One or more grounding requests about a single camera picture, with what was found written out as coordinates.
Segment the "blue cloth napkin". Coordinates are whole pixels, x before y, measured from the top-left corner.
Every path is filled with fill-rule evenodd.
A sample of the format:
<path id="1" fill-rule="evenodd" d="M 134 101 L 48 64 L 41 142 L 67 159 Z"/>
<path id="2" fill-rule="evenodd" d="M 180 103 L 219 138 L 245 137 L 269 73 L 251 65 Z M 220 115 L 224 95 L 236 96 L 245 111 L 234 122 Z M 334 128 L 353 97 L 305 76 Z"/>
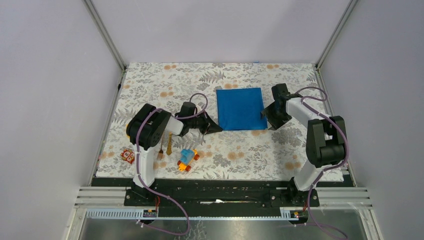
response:
<path id="1" fill-rule="evenodd" d="M 216 91 L 218 124 L 224 131 L 265 130 L 267 119 L 262 90 L 259 87 L 218 89 Z"/>

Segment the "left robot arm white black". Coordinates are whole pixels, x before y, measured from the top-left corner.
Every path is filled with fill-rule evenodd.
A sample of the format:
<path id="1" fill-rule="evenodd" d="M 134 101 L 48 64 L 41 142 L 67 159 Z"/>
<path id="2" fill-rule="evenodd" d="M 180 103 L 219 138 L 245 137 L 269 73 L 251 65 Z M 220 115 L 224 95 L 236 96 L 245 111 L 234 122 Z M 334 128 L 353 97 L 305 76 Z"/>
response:
<path id="1" fill-rule="evenodd" d="M 202 135 L 223 131 L 205 110 L 198 111 L 196 105 L 189 101 L 182 104 L 176 116 L 146 103 L 128 123 L 126 135 L 135 151 L 133 182 L 140 187 L 135 197 L 142 205 L 148 206 L 155 200 L 155 192 L 149 187 L 155 181 L 154 149 L 162 142 L 163 134 L 183 137 L 191 129 L 198 129 Z"/>

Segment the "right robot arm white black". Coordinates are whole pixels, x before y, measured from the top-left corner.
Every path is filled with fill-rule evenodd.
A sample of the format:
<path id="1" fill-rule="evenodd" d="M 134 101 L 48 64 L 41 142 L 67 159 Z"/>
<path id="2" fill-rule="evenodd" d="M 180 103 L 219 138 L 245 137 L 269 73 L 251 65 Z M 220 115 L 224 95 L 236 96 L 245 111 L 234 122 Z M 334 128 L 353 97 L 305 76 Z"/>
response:
<path id="1" fill-rule="evenodd" d="M 293 118 L 306 127 L 307 162 L 290 179 L 280 201 L 295 207 L 318 206 L 314 199 L 318 181 L 325 172 L 342 166 L 349 156 L 345 121 L 314 109 L 306 102 L 307 96 L 299 91 L 290 93 L 285 83 L 276 84 L 271 92 L 273 103 L 260 113 L 270 130 L 278 130 Z"/>

